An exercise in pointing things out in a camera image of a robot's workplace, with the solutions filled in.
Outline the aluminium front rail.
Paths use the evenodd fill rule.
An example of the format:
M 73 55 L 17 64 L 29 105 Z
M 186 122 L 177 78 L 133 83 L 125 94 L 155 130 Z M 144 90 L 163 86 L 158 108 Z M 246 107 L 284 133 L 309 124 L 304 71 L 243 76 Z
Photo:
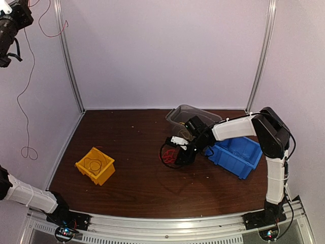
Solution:
M 90 215 L 88 229 L 78 230 L 68 243 L 315 243 L 300 200 L 291 202 L 294 219 L 288 231 L 277 241 L 262 239 L 276 225 L 248 230 L 244 213 L 185 219 L 123 218 Z M 29 210 L 18 243 L 60 243 L 56 225 L 46 216 Z

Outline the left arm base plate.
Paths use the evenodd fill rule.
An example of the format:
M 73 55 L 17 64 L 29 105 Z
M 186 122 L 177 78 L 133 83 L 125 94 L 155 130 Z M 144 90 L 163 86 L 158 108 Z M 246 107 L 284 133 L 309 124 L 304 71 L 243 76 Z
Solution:
M 70 211 L 64 208 L 56 209 L 53 213 L 44 213 L 48 222 L 54 223 L 60 227 L 68 227 L 73 230 L 87 231 L 90 221 L 90 215 Z

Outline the yellow plastic bin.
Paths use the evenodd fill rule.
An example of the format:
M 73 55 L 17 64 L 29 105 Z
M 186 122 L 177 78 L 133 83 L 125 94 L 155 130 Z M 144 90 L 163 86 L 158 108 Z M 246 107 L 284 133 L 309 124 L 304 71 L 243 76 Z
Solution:
M 75 163 L 75 167 L 89 177 L 95 185 L 102 186 L 115 173 L 114 162 L 113 158 L 93 147 Z

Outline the aluminium corner post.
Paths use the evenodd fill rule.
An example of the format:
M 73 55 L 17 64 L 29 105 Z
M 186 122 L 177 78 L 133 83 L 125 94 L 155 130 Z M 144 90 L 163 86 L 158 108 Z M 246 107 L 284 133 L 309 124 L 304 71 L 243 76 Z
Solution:
M 254 100 L 256 98 L 258 87 L 262 79 L 264 67 L 267 60 L 267 54 L 270 47 L 272 34 L 274 30 L 274 24 L 276 19 L 276 11 L 277 11 L 277 1 L 276 0 L 269 0 L 267 17 L 266 17 L 266 25 L 265 25 L 265 32 L 264 38 L 262 42 L 261 52 L 259 55 L 259 60 L 257 64 L 256 73 L 254 76 L 253 86 L 249 95 L 249 99 L 245 108 L 245 112 L 248 114 L 252 110 L 252 106 Z
M 68 40 L 66 36 L 66 31 L 68 29 L 68 21 L 65 20 L 62 12 L 62 7 L 61 7 L 61 1 L 60 0 L 54 0 L 53 1 L 54 5 L 54 13 L 55 13 L 55 18 L 56 18 L 56 23 L 57 23 L 57 28 L 60 32 L 59 34 L 59 39 L 60 39 L 60 44 L 61 44 L 61 49 L 62 49 L 62 54 L 63 54 L 63 60 L 66 66 L 68 78 L 71 84 L 72 92 L 74 95 L 74 98 L 76 100 L 76 104 L 78 107 L 78 110 L 80 113 L 85 112 L 85 108 L 81 99 L 81 95 L 78 89 L 74 69 L 73 69 L 73 64 L 69 52 L 69 47 L 68 47 Z

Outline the blue plastic bin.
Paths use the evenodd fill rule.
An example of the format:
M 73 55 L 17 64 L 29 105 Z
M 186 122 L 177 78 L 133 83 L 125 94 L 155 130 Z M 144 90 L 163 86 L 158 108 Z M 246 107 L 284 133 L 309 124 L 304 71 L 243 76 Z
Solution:
M 250 172 L 256 169 L 262 154 L 260 144 L 247 137 L 217 141 L 205 151 L 205 156 L 210 161 L 235 174 L 239 179 L 246 179 Z

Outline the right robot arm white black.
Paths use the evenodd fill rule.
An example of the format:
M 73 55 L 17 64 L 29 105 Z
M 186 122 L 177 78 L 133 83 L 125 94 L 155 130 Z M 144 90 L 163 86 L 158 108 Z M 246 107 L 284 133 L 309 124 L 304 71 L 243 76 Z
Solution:
M 198 152 L 227 139 L 255 136 L 262 153 L 266 157 L 268 170 L 268 188 L 264 210 L 260 219 L 264 224 L 272 224 L 279 216 L 285 201 L 285 188 L 288 179 L 290 130 L 270 107 L 249 115 L 227 118 L 210 126 L 197 116 L 185 124 L 194 139 L 172 136 L 171 145 L 180 147 L 176 158 L 177 165 L 192 163 Z

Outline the right aluminium corner post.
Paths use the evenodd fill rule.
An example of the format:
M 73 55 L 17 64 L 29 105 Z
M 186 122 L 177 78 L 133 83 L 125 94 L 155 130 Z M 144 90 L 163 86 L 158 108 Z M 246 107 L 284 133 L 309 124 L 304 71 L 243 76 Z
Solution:
M 252 106 L 254 100 L 256 98 L 258 87 L 262 79 L 264 67 L 267 60 L 267 54 L 270 47 L 272 34 L 274 30 L 274 24 L 276 19 L 276 11 L 277 11 L 277 1 L 276 0 L 269 0 L 267 17 L 266 17 L 266 25 L 265 25 L 265 32 L 264 38 L 262 42 L 261 52 L 259 55 L 259 60 L 257 64 L 256 73 L 254 76 L 253 86 L 249 95 L 249 99 L 245 108 L 245 112 L 248 114 L 252 110 Z

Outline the left aluminium corner post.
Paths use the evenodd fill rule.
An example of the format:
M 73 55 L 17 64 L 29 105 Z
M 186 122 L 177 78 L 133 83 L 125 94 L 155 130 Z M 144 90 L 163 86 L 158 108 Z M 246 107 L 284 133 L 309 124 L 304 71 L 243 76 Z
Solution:
M 76 100 L 76 104 L 78 107 L 78 110 L 80 113 L 85 112 L 85 108 L 81 99 L 81 95 L 78 89 L 74 69 L 73 69 L 73 64 L 69 52 L 69 47 L 68 47 L 68 40 L 66 36 L 66 31 L 68 29 L 68 21 L 65 20 L 62 12 L 62 7 L 61 7 L 61 1 L 60 0 L 54 0 L 53 1 L 54 5 L 54 13 L 55 13 L 55 18 L 56 18 L 56 23 L 57 23 L 57 28 L 60 32 L 59 34 L 59 39 L 60 39 L 60 44 L 61 44 L 61 49 L 62 49 L 62 54 L 63 54 L 63 60 L 66 66 L 68 78 L 71 84 L 72 92 L 74 95 L 74 98 Z

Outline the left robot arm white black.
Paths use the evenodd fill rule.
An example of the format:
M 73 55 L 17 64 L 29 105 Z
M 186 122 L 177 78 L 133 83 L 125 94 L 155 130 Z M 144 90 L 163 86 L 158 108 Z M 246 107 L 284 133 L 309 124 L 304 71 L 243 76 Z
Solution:
M 22 61 L 16 35 L 32 25 L 34 19 L 28 1 L 1 1 L 1 67 L 6 68 L 11 58 Z M 63 226 L 73 221 L 73 214 L 58 193 L 43 191 L 24 183 L 1 167 L 1 200 L 11 200 L 43 211 Z

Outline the clear grey plastic container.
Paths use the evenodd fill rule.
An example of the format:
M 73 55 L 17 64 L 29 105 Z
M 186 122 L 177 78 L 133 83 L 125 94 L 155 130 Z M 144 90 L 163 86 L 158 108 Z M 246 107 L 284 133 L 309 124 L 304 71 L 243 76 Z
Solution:
M 196 115 L 208 126 L 222 120 L 221 116 L 206 110 L 185 104 L 179 105 L 177 108 L 171 110 L 166 116 L 166 120 L 171 124 L 172 135 L 191 141 L 193 136 L 185 128 L 184 124 Z

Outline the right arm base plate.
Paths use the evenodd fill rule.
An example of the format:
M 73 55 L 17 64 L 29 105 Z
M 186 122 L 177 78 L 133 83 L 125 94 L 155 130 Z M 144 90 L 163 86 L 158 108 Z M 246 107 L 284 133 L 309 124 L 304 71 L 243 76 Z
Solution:
M 272 210 L 265 209 L 257 212 L 249 212 L 243 215 L 246 230 L 275 225 L 276 223 L 285 221 L 286 219 L 287 217 L 283 211 L 275 213 Z

